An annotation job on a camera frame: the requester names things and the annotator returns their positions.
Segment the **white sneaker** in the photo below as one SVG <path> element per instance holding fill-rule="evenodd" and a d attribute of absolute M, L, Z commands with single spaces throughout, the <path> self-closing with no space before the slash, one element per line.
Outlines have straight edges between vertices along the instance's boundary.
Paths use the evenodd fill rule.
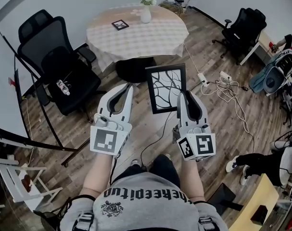
<path fill-rule="evenodd" d="M 231 172 L 234 168 L 236 168 L 238 165 L 236 163 L 236 159 L 239 156 L 235 156 L 231 161 L 229 161 L 226 165 L 226 172 L 229 173 Z"/>
<path fill-rule="evenodd" d="M 250 176 L 247 176 L 246 175 L 246 170 L 249 168 L 248 165 L 245 165 L 244 168 L 243 168 L 243 174 L 242 174 L 242 177 L 241 177 L 241 180 L 240 180 L 240 183 L 242 186 L 244 186 L 246 184 L 246 181 L 249 179 Z"/>
<path fill-rule="evenodd" d="M 134 160 L 131 162 L 131 166 L 133 166 L 133 165 L 138 165 L 138 166 L 141 167 L 141 162 L 140 162 L 140 160 L 138 160 L 138 159 L 134 159 Z"/>
<path fill-rule="evenodd" d="M 171 156 L 170 156 L 170 154 L 166 153 L 165 156 L 167 156 L 167 158 L 171 161 Z"/>

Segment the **power strip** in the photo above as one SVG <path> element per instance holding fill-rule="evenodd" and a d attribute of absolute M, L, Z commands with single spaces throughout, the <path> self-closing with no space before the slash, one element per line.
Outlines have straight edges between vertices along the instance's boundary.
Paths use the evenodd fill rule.
<path fill-rule="evenodd" d="M 203 73 L 199 73 L 197 76 L 198 76 L 200 82 L 203 83 L 203 86 L 204 87 L 208 87 L 209 86 L 209 84 L 207 84 L 207 79 L 205 78 L 205 76 L 203 75 Z"/>
<path fill-rule="evenodd" d="M 229 82 L 232 82 L 232 78 L 230 75 L 226 74 L 224 71 L 219 72 L 219 76 L 228 80 Z"/>

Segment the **white vase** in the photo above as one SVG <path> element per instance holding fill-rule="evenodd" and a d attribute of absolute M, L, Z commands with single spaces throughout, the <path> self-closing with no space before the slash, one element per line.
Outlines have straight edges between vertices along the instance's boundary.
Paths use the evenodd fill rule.
<path fill-rule="evenodd" d="M 149 23 L 151 21 L 151 13 L 150 13 L 149 5 L 144 6 L 144 9 L 142 10 L 140 14 L 140 20 L 143 23 Z"/>

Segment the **black picture frame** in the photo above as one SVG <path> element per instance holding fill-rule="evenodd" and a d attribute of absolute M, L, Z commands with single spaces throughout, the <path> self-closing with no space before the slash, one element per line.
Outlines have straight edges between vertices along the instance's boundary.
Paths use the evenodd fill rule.
<path fill-rule="evenodd" d="M 186 91 L 185 64 L 161 65 L 161 66 L 147 67 L 145 69 L 146 69 L 146 73 L 147 73 L 147 82 L 148 82 L 148 89 L 149 89 L 152 113 L 153 114 L 160 114 L 160 113 L 165 113 L 165 112 L 176 111 L 177 110 L 177 106 L 172 106 L 172 107 L 162 108 L 162 109 L 158 109 L 157 108 L 156 100 L 155 100 L 155 92 L 154 92 L 155 83 L 153 83 L 153 81 L 152 81 L 152 73 L 160 73 L 160 72 L 166 72 L 166 71 L 172 71 L 172 70 L 180 70 L 181 88 L 179 90 Z"/>
<path fill-rule="evenodd" d="M 117 22 L 121 22 L 121 23 L 123 23 L 124 26 L 122 26 L 122 27 L 117 26 L 117 25 L 116 25 Z M 123 20 L 118 20 L 118 21 L 112 22 L 112 25 L 113 25 L 118 31 L 120 31 L 120 30 L 122 30 L 122 29 L 125 29 L 125 28 L 128 28 L 128 24 L 125 23 Z"/>

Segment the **wooden floor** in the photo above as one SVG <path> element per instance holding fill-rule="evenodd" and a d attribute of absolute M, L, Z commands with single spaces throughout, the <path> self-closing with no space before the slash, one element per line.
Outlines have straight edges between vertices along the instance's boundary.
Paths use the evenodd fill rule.
<path fill-rule="evenodd" d="M 240 86 L 248 86 L 249 79 L 262 68 L 260 60 L 256 56 L 252 56 L 243 66 L 237 66 L 230 54 L 221 59 L 220 55 L 224 52 L 225 48 L 218 43 L 213 44 L 212 39 L 222 38 L 222 28 L 194 10 L 189 10 L 182 18 L 190 33 L 185 41 L 185 45 L 198 71 L 203 72 L 208 81 L 215 81 L 218 79 L 219 71 L 225 71 L 232 76 L 233 80 L 238 81 Z M 225 165 L 230 159 L 236 155 L 253 151 L 252 137 L 244 131 L 243 123 L 236 116 L 234 103 L 226 103 L 218 98 L 216 94 L 211 96 L 203 96 L 201 94 L 200 86 L 195 87 L 199 82 L 197 71 L 185 48 L 183 49 L 182 58 L 177 56 L 159 56 L 155 60 L 158 65 L 185 63 L 187 89 L 193 89 L 192 91 L 200 97 L 208 110 L 208 120 L 212 131 L 216 134 L 216 156 L 198 163 L 206 199 L 224 182 L 236 193 L 235 202 L 243 203 L 254 189 L 257 176 L 251 177 L 245 186 L 241 186 L 241 168 L 229 174 L 225 172 Z M 114 71 L 114 66 L 110 66 L 102 73 L 95 64 L 93 70 L 102 80 L 102 90 L 110 90 L 124 83 Z M 214 88 L 215 86 L 212 84 L 210 89 L 214 90 Z M 264 93 L 254 94 L 251 91 L 239 90 L 239 93 L 239 101 L 245 110 L 248 127 L 255 138 L 254 151 L 269 154 L 269 142 L 288 131 L 287 126 L 282 124 L 286 114 L 279 109 L 279 99 L 275 100 L 273 96 L 268 98 Z M 56 140 L 44 119 L 36 98 L 31 96 L 27 98 L 33 140 L 56 144 Z M 96 96 L 89 102 L 88 109 L 91 111 L 91 115 L 96 113 L 99 99 L 100 96 Z M 28 122 L 26 101 L 22 103 L 22 110 L 25 115 L 25 121 Z M 50 103 L 45 110 L 64 146 L 77 148 L 89 138 L 89 123 L 87 123 L 83 113 L 76 112 L 69 116 L 63 116 L 53 103 Z M 149 143 L 157 140 L 162 135 L 167 116 L 168 113 L 152 114 L 147 83 L 141 83 L 134 87 L 133 108 L 130 120 L 133 130 L 121 157 L 118 159 L 114 177 L 127 168 L 133 159 L 139 158 L 141 151 Z M 169 153 L 176 169 L 179 170 L 181 155 L 178 147 L 172 144 L 171 132 L 176 123 L 176 112 L 173 112 L 167 122 L 164 137 L 143 154 L 145 163 L 151 162 L 159 154 Z M 31 150 L 18 149 L 16 159 L 21 164 L 28 162 L 30 153 Z M 43 182 L 46 182 L 50 189 L 63 187 L 63 190 L 52 204 L 45 209 L 47 211 L 61 206 L 69 196 L 74 197 L 79 194 L 84 177 L 95 157 L 95 154 L 90 152 L 89 146 L 87 146 L 69 163 L 68 168 L 64 168 L 61 166 L 61 162 L 69 154 L 67 152 L 42 148 L 35 148 L 33 151 L 30 166 L 45 166 L 48 168 L 41 176 Z M 39 218 L 30 212 L 24 203 L 16 204 L 12 202 L 11 198 L 9 200 L 26 230 L 43 230 Z M 223 219 L 227 224 L 230 224 L 236 214 L 236 211 L 227 210 L 223 215 Z M 0 216 L 0 230 L 24 230 L 11 211 L 8 203 Z"/>

